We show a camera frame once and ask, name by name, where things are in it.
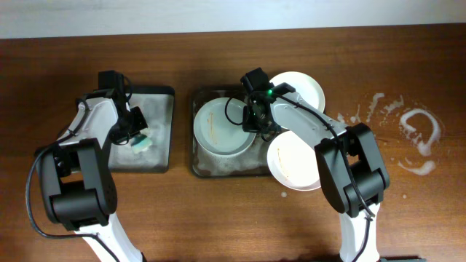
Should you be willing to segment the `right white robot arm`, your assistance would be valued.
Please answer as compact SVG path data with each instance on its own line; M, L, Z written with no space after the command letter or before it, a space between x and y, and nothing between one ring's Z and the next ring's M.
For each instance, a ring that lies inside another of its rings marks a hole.
M390 178L371 129L333 120L289 84L243 86L245 131L266 133L281 126L314 149L321 189L339 213L341 261L380 261L376 219Z

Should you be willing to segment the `green yellow sponge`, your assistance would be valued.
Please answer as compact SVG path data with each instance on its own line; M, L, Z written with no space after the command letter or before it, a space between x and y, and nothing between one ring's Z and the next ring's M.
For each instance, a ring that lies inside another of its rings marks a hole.
M145 151L153 144L151 138L147 135L139 134L133 138L131 143L131 149L134 154L139 154L140 152Z

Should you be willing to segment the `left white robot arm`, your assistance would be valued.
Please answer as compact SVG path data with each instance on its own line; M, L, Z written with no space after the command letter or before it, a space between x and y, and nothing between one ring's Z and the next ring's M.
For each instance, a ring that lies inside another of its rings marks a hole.
M101 261L144 261L117 217L117 190L108 158L112 144L128 141L134 122L129 95L95 91L76 100L76 116L64 133L45 146L30 169L39 177L47 217L67 234L82 238Z

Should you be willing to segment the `white plate with red stain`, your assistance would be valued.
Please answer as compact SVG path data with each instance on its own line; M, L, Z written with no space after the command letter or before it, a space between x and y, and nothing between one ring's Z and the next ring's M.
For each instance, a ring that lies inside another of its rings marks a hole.
M270 143L266 160L274 178L290 189L313 191L321 187L315 151L292 131Z

